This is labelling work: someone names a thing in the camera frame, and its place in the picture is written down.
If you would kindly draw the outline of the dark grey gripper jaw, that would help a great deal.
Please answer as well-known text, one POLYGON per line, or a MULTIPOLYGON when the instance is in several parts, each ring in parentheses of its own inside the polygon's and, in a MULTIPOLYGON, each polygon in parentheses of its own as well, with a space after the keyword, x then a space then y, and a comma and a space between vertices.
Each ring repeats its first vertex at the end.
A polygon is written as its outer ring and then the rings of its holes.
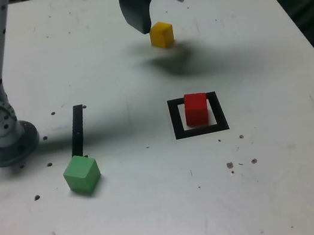
POLYGON ((151 0, 119 0, 124 19, 130 26, 142 34, 148 34, 151 28, 149 5, 151 0))

